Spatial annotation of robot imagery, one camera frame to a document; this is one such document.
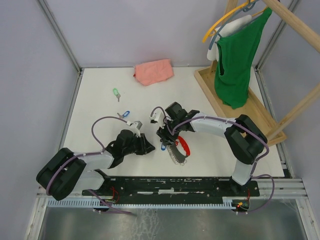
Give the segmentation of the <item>key with dark blue tag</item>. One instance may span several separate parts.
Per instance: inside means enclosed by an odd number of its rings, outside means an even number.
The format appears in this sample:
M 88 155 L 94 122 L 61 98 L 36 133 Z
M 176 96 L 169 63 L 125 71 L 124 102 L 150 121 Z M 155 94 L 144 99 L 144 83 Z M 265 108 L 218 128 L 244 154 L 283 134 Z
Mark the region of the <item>key with dark blue tag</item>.
M 166 146 L 163 144 L 163 143 L 161 143 L 161 148 L 160 148 L 162 151 L 165 151 L 166 150 Z

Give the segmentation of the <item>metal key organizer red handle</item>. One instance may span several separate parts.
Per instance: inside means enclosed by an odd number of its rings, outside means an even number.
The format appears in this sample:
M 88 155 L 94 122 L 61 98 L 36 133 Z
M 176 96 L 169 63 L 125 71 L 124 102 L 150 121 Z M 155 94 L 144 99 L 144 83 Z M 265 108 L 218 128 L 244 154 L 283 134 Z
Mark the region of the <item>metal key organizer red handle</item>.
M 191 155 L 191 151 L 187 142 L 179 136 L 174 145 L 166 146 L 170 158 L 176 165 L 184 166 L 187 158 Z

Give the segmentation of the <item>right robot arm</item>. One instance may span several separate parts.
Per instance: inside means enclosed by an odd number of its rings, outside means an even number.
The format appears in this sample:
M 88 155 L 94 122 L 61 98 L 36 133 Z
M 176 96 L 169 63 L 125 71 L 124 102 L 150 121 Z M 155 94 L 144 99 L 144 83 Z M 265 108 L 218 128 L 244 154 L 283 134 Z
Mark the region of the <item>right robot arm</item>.
M 269 153 L 268 140 L 251 118 L 241 114 L 236 118 L 223 118 L 207 115 L 199 110 L 187 112 L 174 102 L 166 109 L 155 107 L 150 114 L 150 122 L 158 124 L 156 134 L 162 147 L 177 164 L 183 164 L 190 155 L 185 149 L 186 142 L 179 139 L 180 132 L 208 133 L 226 139 L 236 159 L 229 189 L 236 196 L 248 189 L 247 182 L 252 178 L 257 161 Z M 178 150 L 181 144 L 185 153 Z

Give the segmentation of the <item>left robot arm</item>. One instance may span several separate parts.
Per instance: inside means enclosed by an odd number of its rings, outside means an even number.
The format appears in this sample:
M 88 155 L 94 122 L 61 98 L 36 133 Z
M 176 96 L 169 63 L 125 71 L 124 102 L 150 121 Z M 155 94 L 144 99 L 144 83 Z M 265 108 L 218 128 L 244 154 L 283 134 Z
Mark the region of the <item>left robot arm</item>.
M 67 147 L 61 148 L 39 171 L 36 181 L 57 201 L 74 191 L 87 189 L 106 195 L 111 183 L 99 170 L 117 167 L 127 155 L 143 156 L 155 149 L 145 134 L 124 129 L 102 152 L 75 153 Z

